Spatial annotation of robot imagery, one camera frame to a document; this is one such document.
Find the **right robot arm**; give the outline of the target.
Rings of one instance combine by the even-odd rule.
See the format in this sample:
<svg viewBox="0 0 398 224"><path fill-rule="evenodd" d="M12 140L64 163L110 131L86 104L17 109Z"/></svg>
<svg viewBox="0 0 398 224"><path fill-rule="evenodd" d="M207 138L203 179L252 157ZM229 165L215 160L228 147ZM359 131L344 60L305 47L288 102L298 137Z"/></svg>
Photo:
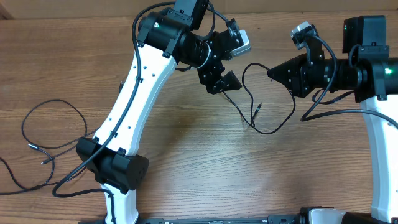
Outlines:
<svg viewBox="0 0 398 224"><path fill-rule="evenodd" d="M384 16L346 19L343 52L348 58L325 58L330 46L313 24L304 22L290 34L306 52L268 71L299 98L313 95L314 105L328 92L354 95L365 120L373 171L373 200L369 213L344 212L330 207L302 208L295 223L397 222L397 59L389 55Z"/></svg>

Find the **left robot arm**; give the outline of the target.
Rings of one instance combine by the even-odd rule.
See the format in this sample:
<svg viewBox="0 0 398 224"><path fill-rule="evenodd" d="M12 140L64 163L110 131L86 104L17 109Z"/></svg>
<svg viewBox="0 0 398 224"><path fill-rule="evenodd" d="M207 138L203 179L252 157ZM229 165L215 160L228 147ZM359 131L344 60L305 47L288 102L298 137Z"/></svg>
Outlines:
<svg viewBox="0 0 398 224"><path fill-rule="evenodd" d="M133 22L134 59L123 87L105 122L92 138L82 137L76 152L106 197L104 223L136 223L136 190L149 161L139 143L146 120L165 82L187 64L198 72L208 93L238 90L241 84L223 61L251 48L247 33L234 19L226 30L196 35L209 1L174 1L142 10Z"/></svg>

